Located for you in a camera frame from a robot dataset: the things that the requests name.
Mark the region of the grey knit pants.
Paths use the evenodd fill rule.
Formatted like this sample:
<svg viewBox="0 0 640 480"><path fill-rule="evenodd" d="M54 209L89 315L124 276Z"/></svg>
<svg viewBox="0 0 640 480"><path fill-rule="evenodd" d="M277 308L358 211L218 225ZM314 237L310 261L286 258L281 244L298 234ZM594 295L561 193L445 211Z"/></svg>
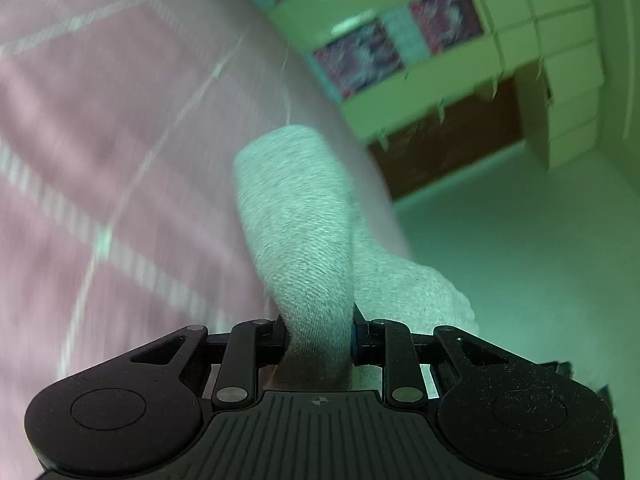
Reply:
<svg viewBox="0 0 640 480"><path fill-rule="evenodd" d="M352 315L419 334L452 325L477 334L469 299L442 274L388 252L373 236L342 163L316 130L287 126L236 155L246 244L290 334L275 389L378 389L350 357Z"/></svg>

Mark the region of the green wardrobe with posters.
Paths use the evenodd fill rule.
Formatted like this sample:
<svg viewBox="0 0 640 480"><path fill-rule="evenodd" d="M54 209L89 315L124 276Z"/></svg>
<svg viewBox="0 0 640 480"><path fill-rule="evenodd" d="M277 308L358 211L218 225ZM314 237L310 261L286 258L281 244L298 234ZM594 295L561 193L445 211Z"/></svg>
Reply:
<svg viewBox="0 0 640 480"><path fill-rule="evenodd" d="M593 148L604 71L592 0L253 0L352 132L381 140L459 100L518 92L548 168Z"/></svg>

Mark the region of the pink quilted bedspread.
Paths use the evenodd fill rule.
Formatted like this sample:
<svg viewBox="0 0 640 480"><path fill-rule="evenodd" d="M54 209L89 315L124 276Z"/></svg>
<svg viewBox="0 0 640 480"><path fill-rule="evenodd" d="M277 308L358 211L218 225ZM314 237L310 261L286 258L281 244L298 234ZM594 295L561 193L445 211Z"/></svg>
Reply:
<svg viewBox="0 0 640 480"><path fill-rule="evenodd" d="M408 248L367 150L250 0L1 0L1 474L45 386L188 324L272 315L232 162L326 135L371 231Z"/></svg>

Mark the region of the brown wooden door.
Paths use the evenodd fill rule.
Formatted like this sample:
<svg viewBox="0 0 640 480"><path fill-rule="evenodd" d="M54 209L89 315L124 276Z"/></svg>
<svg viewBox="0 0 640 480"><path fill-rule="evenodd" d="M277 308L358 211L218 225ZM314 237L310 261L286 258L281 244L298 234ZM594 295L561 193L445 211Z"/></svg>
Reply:
<svg viewBox="0 0 640 480"><path fill-rule="evenodd" d="M399 200L448 174L471 166L524 139L518 92L512 78L494 96L473 93L369 144L390 196Z"/></svg>

